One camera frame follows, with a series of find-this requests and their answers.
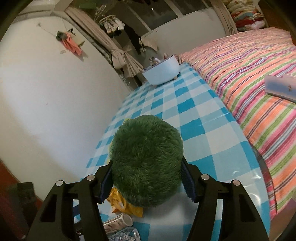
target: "yellow snack bag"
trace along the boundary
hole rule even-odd
[[[127,203],[116,187],[111,189],[111,193],[107,200],[113,208],[113,213],[120,211],[130,215],[133,214],[137,217],[143,217],[143,208],[135,207],[132,204]]]

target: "clothes hanger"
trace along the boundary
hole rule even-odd
[[[96,7],[96,13],[94,16],[94,21],[96,22],[99,16],[104,12],[106,5],[102,5],[101,7]]]
[[[111,15],[108,15],[106,17],[103,17],[99,22],[98,24],[103,24],[103,22],[107,21],[109,18],[114,18],[115,15],[114,14],[111,14]]]

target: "blue checkered tablecloth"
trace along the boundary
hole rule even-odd
[[[89,160],[86,175],[94,174],[106,164],[109,144],[124,119],[148,114],[162,118],[179,130],[185,158],[202,173],[222,182],[240,180],[269,233],[268,196],[252,148],[232,114],[188,64],[181,65],[177,80],[161,86],[146,83],[125,99],[98,143],[94,157]],[[218,240],[222,203],[218,200],[212,241]],[[108,201],[98,206],[103,222],[116,216]],[[133,226],[139,231],[141,241],[186,240],[197,207],[181,185],[162,205],[144,209],[143,218],[133,216]]]

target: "green plush ball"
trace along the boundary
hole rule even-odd
[[[181,183],[183,142],[176,128],[153,115],[127,120],[110,148],[115,187],[136,207],[155,207]]]

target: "striped bedsheet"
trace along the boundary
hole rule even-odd
[[[296,105],[264,91],[264,76],[296,75],[296,46],[277,28],[238,33],[181,54],[222,99],[264,158],[273,218],[296,189]]]

